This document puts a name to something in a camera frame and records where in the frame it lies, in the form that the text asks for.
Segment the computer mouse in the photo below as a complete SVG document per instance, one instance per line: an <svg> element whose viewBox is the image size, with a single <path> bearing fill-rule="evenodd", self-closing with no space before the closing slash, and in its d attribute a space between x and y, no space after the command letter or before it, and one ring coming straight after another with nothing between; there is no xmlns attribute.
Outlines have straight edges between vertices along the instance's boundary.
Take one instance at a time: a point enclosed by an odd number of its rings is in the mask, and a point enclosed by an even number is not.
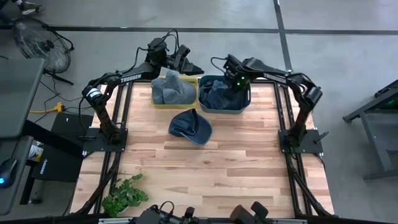
<svg viewBox="0 0 398 224"><path fill-rule="evenodd" d="M6 189L14 183L17 163L16 159L7 159L0 165L0 189Z"/></svg>

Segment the wooden tabletop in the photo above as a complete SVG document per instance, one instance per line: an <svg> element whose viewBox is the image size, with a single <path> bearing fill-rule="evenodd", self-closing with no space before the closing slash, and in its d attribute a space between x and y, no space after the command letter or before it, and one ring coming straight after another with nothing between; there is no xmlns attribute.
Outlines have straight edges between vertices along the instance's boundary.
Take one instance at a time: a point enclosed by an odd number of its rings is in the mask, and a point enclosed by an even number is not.
<svg viewBox="0 0 398 224"><path fill-rule="evenodd" d="M251 104L242 114L205 113L197 108L213 127L213 135L203 147L169 134L171 119L183 110L157 110L151 105L150 96L150 84L134 84L127 121L129 136L118 175L123 179L143 171L138 187L150 199L123 216L139 216L149 206L166 200L173 201L177 216L192 206L197 217L229 217L238 204L250 210L254 201L269 210L268 217L294 216L285 157L277 138L280 127L272 85L252 85ZM110 114L115 99L113 94L108 101ZM299 108L293 98L292 107L296 115ZM99 126L97 118L93 126ZM312 127L310 118L307 128ZM96 152L83 161L71 212L81 208L97 188L103 157L103 152ZM311 154L302 157L309 189L333 213L321 162ZM297 192L300 208L305 211L302 192Z"/></svg>

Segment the gray cloth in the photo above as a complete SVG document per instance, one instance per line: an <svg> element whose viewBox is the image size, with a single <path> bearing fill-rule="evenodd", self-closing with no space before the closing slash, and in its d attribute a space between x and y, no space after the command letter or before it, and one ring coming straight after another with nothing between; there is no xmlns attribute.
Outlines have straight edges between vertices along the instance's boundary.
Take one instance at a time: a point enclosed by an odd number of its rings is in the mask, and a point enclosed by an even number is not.
<svg viewBox="0 0 398 224"><path fill-rule="evenodd" d="M163 85L166 82L164 78L156 78L151 81L152 99L154 104L164 104L163 100Z"/></svg>
<svg viewBox="0 0 398 224"><path fill-rule="evenodd" d="M211 124L195 109L176 115L169 126L169 133L177 137L186 137L198 146L204 146L213 130Z"/></svg>
<svg viewBox="0 0 398 224"><path fill-rule="evenodd" d="M235 93L222 81L214 80L199 88L200 103L208 109L240 110L245 107L246 91Z"/></svg>
<svg viewBox="0 0 398 224"><path fill-rule="evenodd" d="M197 91L188 82L182 81L178 75L168 71L166 78L152 81L152 99L154 104L190 105L195 102Z"/></svg>

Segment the fan grille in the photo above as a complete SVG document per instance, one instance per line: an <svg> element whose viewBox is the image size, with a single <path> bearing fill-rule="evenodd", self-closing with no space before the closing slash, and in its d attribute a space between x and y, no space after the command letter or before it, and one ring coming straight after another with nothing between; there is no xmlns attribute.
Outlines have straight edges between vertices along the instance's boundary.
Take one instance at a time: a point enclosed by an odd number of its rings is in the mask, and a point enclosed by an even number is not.
<svg viewBox="0 0 398 224"><path fill-rule="evenodd" d="M45 72L63 73L70 65L70 52L62 37L36 19L23 18L14 25L14 39L26 58L45 60Z"/></svg>

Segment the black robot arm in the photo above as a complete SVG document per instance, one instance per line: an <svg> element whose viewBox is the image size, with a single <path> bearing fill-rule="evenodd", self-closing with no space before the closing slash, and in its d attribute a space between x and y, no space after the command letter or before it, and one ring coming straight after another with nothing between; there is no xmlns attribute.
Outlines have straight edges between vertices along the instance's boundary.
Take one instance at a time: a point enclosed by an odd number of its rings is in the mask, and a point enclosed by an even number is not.
<svg viewBox="0 0 398 224"><path fill-rule="evenodd" d="M228 55L224 68L225 80L235 91L243 90L250 81L257 78L273 80L292 89L300 111L295 124L287 131L285 140L291 146L298 147L306 134L305 122L322 96L321 88L303 73L289 73L272 68L256 58L240 62L236 57Z"/></svg>
<svg viewBox="0 0 398 224"><path fill-rule="evenodd" d="M165 38L155 38L148 44L145 62L138 67L132 67L126 71L116 71L105 73L102 77L91 80L82 91L83 97L93 107L100 121L100 132L105 137L108 144L118 144L120 142L120 129L109 117L106 111L106 102L111 98L113 90L120 84L130 83L136 80L153 80L160 74L162 67L178 71L186 75L203 74L204 71L190 63L187 55L190 49L185 45L178 46L172 55L167 55L167 44ZM99 85L107 84L105 92L102 93Z"/></svg>

